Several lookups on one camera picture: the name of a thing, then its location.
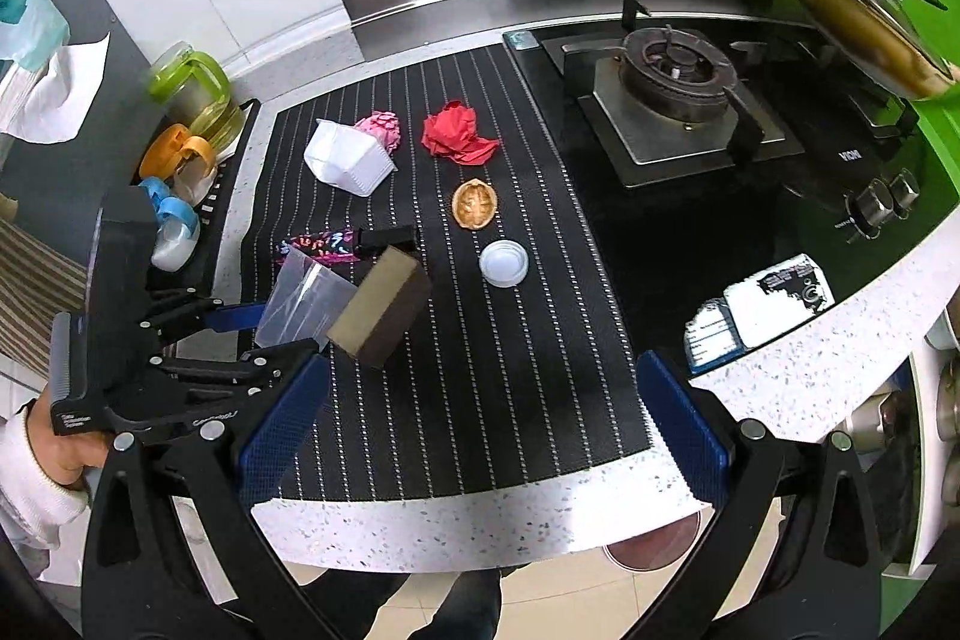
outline black glass cooktop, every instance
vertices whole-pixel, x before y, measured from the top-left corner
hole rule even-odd
[[[596,111],[589,86],[565,91],[561,74],[564,43],[615,43],[624,35],[619,23],[551,26],[507,34],[505,42],[583,205],[632,349],[654,348],[685,365],[685,323],[729,285],[807,253],[823,268],[835,300],[843,301],[915,247],[957,197],[920,130],[903,136],[870,129],[847,94],[837,91],[837,84],[847,85],[842,77],[851,67],[822,68],[805,57],[824,44],[812,29],[704,18],[638,25],[668,23],[695,28],[735,64],[744,63],[742,44],[731,44],[762,43],[762,57],[738,66],[739,76],[800,140],[803,152],[628,189],[589,119]],[[875,173],[890,179],[904,167],[916,177],[920,196],[905,220],[887,220],[866,239],[848,220],[846,200]]]

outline stove knob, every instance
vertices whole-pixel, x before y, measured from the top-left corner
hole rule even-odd
[[[851,217],[868,232],[880,228],[894,217],[894,197],[882,180],[872,180],[860,196],[853,199]]]
[[[894,197],[894,209],[898,218],[906,218],[910,212],[910,206],[920,195],[920,186],[917,184],[917,178],[909,169],[901,170],[890,181],[890,194]]]

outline walnut shell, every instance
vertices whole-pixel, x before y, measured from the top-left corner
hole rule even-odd
[[[483,180],[464,182],[453,194],[453,217],[462,228],[477,231],[496,213],[496,191]]]

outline gray wall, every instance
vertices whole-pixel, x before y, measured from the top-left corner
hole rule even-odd
[[[66,256],[86,263],[103,194],[126,185],[162,118],[143,92],[149,66],[106,0],[51,0],[70,23],[73,44],[110,33],[104,81],[70,142],[16,140],[0,193],[19,201],[16,224]]]

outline crumpled paper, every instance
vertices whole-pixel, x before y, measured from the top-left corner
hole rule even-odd
[[[459,101],[450,101],[424,121],[421,143],[431,155],[443,155],[468,167],[483,166],[500,140],[477,136],[477,114]]]
[[[52,145],[79,132],[104,80],[110,36],[93,44],[60,47],[26,102],[12,116],[0,116],[0,133],[24,142]]]
[[[393,112],[374,110],[371,116],[356,121],[353,127],[370,134],[383,145],[387,153],[400,147],[400,121]]]

